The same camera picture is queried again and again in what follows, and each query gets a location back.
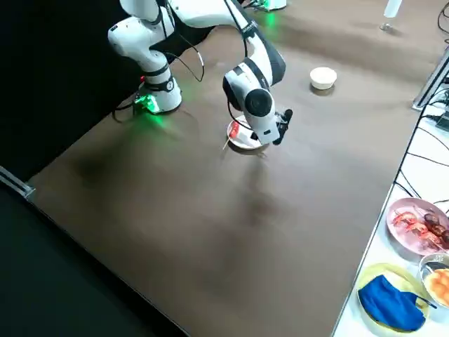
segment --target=red object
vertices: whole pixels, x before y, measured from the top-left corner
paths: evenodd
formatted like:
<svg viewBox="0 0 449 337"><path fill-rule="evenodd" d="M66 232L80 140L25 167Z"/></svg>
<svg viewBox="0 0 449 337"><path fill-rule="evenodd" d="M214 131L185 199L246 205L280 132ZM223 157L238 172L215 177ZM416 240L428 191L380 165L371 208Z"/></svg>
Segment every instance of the red object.
<svg viewBox="0 0 449 337"><path fill-rule="evenodd" d="M418 219L412 212L404 212L393 219L393 224L398 225L402 221L406 222L408 225L413 225L418 222Z"/></svg>
<svg viewBox="0 0 449 337"><path fill-rule="evenodd" d="M230 138L235 138L237 137L237 134L239 133L239 124L236 123L235 121L232 122L231 125L231 132L229 132L229 137Z"/></svg>
<svg viewBox="0 0 449 337"><path fill-rule="evenodd" d="M424 223L411 223L407 225L406 232L417 232L418 234L424 234L427 233L429 230L427 229L427 226Z"/></svg>

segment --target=plate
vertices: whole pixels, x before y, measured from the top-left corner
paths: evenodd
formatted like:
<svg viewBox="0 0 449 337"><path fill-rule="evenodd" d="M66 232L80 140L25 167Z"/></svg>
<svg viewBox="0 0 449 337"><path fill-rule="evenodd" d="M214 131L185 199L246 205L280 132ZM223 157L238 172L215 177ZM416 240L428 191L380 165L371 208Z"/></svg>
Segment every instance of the plate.
<svg viewBox="0 0 449 337"><path fill-rule="evenodd" d="M440 224L449 229L449 219L437 206L431 204L428 201L416 198L404 198L395 201L388 210L387 213L387 226L393 235L393 237L407 250L412 251L421 256L426 256L433 253L442 253L442 251L436 247L432 247L428 244L426 240L420 239L418 235L412 232L406 232L404 224L395 226L393 224L393 219L400 213L412 212L418 217L419 221L424 221L423 216L426 213L434 213L438 216Z"/></svg>
<svg viewBox="0 0 449 337"><path fill-rule="evenodd" d="M243 125L249 126L248 123L246 122L245 116L243 115L238 116L236 120L241 122ZM251 139L253 131L244 128L241 125L239 125L239 132L237 133L237 136L235 138L230 138L229 134L231 133L232 123L234 123L234 121L231 121L231 123L229 123L229 125L227 126L227 137L229 138L229 141L232 144L243 150L255 150L258 149L259 147L262 147L262 144L260 143L259 140Z"/></svg>
<svg viewBox="0 0 449 337"><path fill-rule="evenodd" d="M417 331L402 331L390 328L385 324L375 321L363 308L360 302L360 298L358 297L358 290L362 289L372 279L376 278L379 275L384 275L388 282L390 282L400 291L409 291L423 298L430 299L424 289L424 286L420 284L416 280L416 278L414 278L407 270L397 265L391 265L389 263L378 263L375 265L370 265L361 272L356 286L358 304L361 309L361 316L363 321L367 324L368 328L370 328L370 330L377 336L414 336L419 330L422 329L422 326L426 324L426 321L430 315L430 307L424 301L417 299L417 308L422 311L422 314L426 319L424 324Z"/></svg>

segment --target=brown table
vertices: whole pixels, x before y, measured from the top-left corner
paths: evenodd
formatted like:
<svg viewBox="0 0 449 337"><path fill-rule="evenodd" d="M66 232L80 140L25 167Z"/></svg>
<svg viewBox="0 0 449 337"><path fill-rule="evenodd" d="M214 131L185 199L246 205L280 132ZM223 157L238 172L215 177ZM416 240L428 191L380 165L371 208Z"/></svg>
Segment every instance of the brown table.
<svg viewBox="0 0 449 337"><path fill-rule="evenodd" d="M193 336L328 336L442 53L440 2L406 3L396 36L377 28L383 1L256 13L287 62L276 106L295 113L283 144L258 155L221 151L222 76L243 48L219 27L199 46L203 83L172 66L180 110L107 117L33 178L34 200ZM182 57L199 72L195 56ZM309 88L322 65L339 75L327 96Z"/></svg>

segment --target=blue cloth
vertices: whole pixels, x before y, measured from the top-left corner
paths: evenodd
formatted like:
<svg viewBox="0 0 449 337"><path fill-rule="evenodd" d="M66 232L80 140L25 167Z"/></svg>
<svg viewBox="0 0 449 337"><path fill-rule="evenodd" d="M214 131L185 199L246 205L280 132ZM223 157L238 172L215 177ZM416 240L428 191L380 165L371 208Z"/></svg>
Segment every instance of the blue cloth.
<svg viewBox="0 0 449 337"><path fill-rule="evenodd" d="M365 311L376 321L404 331L418 330L426 320L416 307L417 296L399 291L385 278L377 276L358 291Z"/></svg>

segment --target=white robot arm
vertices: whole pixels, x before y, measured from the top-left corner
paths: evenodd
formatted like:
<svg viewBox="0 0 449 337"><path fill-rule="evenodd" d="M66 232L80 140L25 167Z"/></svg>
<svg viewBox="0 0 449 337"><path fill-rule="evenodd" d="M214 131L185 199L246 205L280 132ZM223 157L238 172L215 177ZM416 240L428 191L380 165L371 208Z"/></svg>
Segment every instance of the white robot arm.
<svg viewBox="0 0 449 337"><path fill-rule="evenodd" d="M254 131L253 137L262 144L278 145L288 129L292 110L275 111L269 88L280 82L286 64L279 52L269 43L236 0L170 0L177 16L191 27L232 25L242 38L254 48L254 53L226 73L223 89L234 109L245 115Z"/></svg>
<svg viewBox="0 0 449 337"><path fill-rule="evenodd" d="M167 8L156 0L120 0L130 15L108 31L107 37L114 50L133 59L142 69L144 82L139 95L149 97L148 110L154 114L173 111L181 104L181 90L173 78L167 58L150 49L165 40L174 31L174 21Z"/></svg>
<svg viewBox="0 0 449 337"><path fill-rule="evenodd" d="M286 64L282 56L264 38L257 24L246 15L236 0L168 2L184 24L197 28L232 25L254 47L255 52L249 58L245 57L242 63L225 74L223 89L228 102L244 113L254 131L252 137L258 138L262 144L273 142L278 145L293 114L291 110L283 114L276 112L269 92L269 88L282 80L285 74ZM144 87L147 87L154 97L154 103L159 106L159 110L153 113L179 105L180 91L171 76L165 56L148 50L174 30L166 8L159 7L155 0L121 0L121 5L134 17L113 26L109 30L109 41L120 55L136 60L146 72ZM130 26L127 20L134 22L134 25ZM167 91L168 84L172 90ZM166 89L162 92L154 91L162 90L164 86ZM175 104L166 104L167 98Z"/></svg>

